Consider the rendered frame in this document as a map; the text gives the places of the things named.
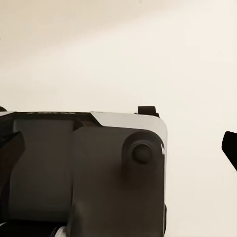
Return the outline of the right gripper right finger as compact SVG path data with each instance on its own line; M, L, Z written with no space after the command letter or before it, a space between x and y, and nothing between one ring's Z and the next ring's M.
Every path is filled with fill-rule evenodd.
M237 133L226 131L223 140L221 149L229 159L235 170L237 171Z

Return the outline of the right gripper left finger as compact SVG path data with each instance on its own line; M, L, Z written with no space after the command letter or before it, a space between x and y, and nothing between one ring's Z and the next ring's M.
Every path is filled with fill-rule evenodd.
M0 191L26 150L21 131L0 137Z

